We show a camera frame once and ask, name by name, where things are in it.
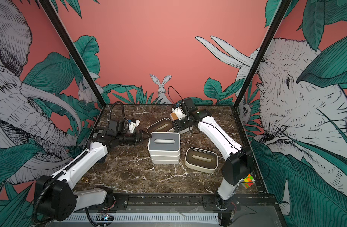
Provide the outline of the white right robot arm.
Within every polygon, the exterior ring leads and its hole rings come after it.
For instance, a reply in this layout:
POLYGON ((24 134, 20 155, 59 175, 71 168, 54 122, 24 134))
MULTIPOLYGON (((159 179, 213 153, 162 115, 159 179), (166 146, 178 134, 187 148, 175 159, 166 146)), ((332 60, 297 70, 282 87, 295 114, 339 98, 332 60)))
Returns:
POLYGON ((176 132, 196 126, 220 151, 225 163, 221 170, 223 180, 217 193, 221 200, 229 200, 235 194, 239 184, 243 183, 252 171, 252 150, 233 140, 206 110, 190 114, 175 112, 171 116, 176 132))

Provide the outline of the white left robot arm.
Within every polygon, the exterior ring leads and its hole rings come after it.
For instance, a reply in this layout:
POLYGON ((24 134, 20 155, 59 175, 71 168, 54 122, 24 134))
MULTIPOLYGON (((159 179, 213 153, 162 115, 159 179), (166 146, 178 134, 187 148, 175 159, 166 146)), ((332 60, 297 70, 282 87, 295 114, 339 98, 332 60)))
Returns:
POLYGON ((136 146, 152 136, 138 129, 139 120, 112 120, 105 128, 94 130, 87 148, 69 164, 50 176, 43 175, 36 181, 32 223, 42 225, 52 220, 63 221, 73 212, 94 205, 113 205, 107 198, 108 189, 94 188, 74 192, 74 187, 99 161, 105 160, 109 151, 117 146, 136 146))

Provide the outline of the grey lid white tissue box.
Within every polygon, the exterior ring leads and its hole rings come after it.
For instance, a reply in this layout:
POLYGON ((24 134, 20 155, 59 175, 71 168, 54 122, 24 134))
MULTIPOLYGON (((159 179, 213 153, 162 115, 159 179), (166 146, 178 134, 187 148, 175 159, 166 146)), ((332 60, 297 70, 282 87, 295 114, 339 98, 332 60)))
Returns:
POLYGON ((179 160, 151 160, 153 164, 178 165, 179 160))

